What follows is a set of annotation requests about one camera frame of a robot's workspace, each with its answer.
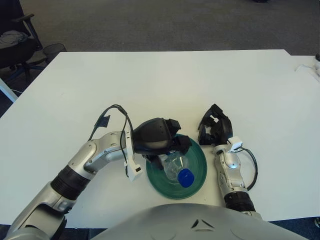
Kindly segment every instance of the fabric on chair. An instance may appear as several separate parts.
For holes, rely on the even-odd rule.
[[[28,61],[37,48],[37,41],[28,39],[18,45],[0,49],[0,69]]]
[[[6,31],[0,36],[0,49],[10,48],[28,39],[28,35],[20,31]]]

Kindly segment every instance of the white table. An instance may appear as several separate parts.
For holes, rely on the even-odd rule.
[[[0,91],[3,92],[13,103],[17,100],[17,95],[8,87],[8,85],[0,78]]]
[[[197,140],[205,111],[216,103],[233,133],[255,154],[250,191],[267,221],[320,215],[320,84],[284,50],[202,52],[62,52],[0,119],[0,223],[10,224],[88,139],[100,113],[120,104],[132,124],[172,118]],[[108,129],[124,118],[111,113]],[[144,173],[134,182],[122,161],[107,165],[78,198],[68,227],[109,228],[142,209],[168,203],[223,206],[212,148],[203,187],[182,200],[158,194]],[[253,165],[240,156],[246,183]],[[140,155],[136,160],[145,169]]]

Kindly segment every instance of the gray carpet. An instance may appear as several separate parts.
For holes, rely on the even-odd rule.
[[[21,0],[44,46],[68,51],[285,49],[315,55],[318,0]]]

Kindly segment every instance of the office chair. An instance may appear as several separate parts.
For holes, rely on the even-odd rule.
[[[26,82],[30,83],[30,69],[43,70],[45,68],[37,66],[45,58],[27,63],[36,51],[43,49],[36,30],[31,23],[33,16],[34,14],[24,14],[19,0],[0,0],[0,35],[7,31],[16,30],[26,33],[28,36],[33,36],[33,38],[28,38],[17,45],[0,49],[0,69],[7,67],[10,67],[12,70],[16,69],[6,81],[10,81],[25,73]]]

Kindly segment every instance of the plastic bottle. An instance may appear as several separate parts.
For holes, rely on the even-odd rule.
[[[163,170],[167,178],[176,181],[184,188],[188,188],[195,180],[189,167],[189,160],[178,151],[171,152],[160,157]]]

